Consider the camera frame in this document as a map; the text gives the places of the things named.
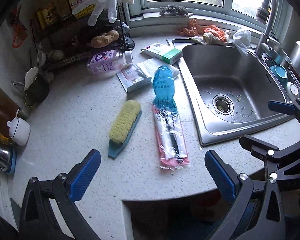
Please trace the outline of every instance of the faucet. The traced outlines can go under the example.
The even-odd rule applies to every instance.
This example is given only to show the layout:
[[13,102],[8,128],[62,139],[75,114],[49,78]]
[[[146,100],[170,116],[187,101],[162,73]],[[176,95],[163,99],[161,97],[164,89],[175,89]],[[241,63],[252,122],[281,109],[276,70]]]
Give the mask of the faucet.
[[[258,22],[266,24],[267,18],[269,16],[269,12],[268,12],[269,2],[270,2],[270,0],[263,0],[261,7],[258,8],[257,15],[256,15],[256,19]],[[261,33],[259,43],[254,51],[254,53],[258,57],[262,57],[262,54],[265,51],[265,48],[270,45],[270,43],[267,40],[269,39],[269,33],[270,33],[270,29],[272,27],[272,23],[274,20],[274,15],[275,15],[276,10],[277,10],[277,0],[271,0],[271,10],[270,10],[268,24],[266,26],[265,32]]]

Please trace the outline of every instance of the sink drain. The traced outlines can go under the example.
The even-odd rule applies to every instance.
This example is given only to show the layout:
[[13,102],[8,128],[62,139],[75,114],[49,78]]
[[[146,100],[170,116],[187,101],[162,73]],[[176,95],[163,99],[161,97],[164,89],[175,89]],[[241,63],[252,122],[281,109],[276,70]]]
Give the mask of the sink drain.
[[215,96],[213,106],[220,114],[231,114],[234,109],[232,101],[224,95]]

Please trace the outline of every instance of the white ceramic jar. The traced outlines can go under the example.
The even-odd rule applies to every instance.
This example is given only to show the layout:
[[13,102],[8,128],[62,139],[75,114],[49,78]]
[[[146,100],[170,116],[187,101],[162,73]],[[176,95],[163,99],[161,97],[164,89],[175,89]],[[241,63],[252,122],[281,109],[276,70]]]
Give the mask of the white ceramic jar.
[[16,117],[10,122],[7,122],[9,127],[9,136],[18,145],[26,145],[30,135],[30,125],[28,122],[18,117],[19,109],[17,110]]

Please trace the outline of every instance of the stainless steel sink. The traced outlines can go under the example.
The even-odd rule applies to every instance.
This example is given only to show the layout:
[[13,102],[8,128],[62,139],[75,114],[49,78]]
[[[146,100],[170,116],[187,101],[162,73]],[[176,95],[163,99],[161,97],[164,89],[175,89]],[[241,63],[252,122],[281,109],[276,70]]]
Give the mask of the stainless steel sink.
[[[178,66],[202,145],[253,133],[293,118],[268,109],[270,100],[290,99],[253,50],[243,58],[233,44],[201,45],[191,39],[167,42],[183,51]],[[288,76],[289,82],[295,83],[300,91],[295,76],[291,72]]]

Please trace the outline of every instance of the countertop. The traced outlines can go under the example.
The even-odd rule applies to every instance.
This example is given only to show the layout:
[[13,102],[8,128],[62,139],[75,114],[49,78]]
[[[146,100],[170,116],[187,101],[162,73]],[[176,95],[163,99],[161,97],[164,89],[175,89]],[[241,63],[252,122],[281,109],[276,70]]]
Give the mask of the countertop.
[[[133,40],[134,61],[149,57],[140,49],[154,42],[166,44],[174,36],[146,36]],[[90,74],[85,63],[56,76],[46,100],[28,119],[31,134],[20,147],[14,176],[9,178],[10,197],[22,205],[28,180],[54,179],[68,173],[91,149],[100,151],[101,166],[77,207],[102,240],[132,239],[129,210],[122,201],[178,198],[216,188],[204,165],[204,154],[213,149],[238,173],[252,174],[263,162],[243,150],[238,139],[202,147],[182,78],[175,80],[175,102],[180,114],[190,166],[175,171],[162,170],[151,111],[155,97],[152,86],[126,94],[116,75],[100,79]],[[142,116],[124,151],[115,159],[107,156],[111,123],[128,99],[138,100]],[[286,148],[300,140],[296,119],[255,133],[256,138]],[[60,222],[67,234],[69,229]]]

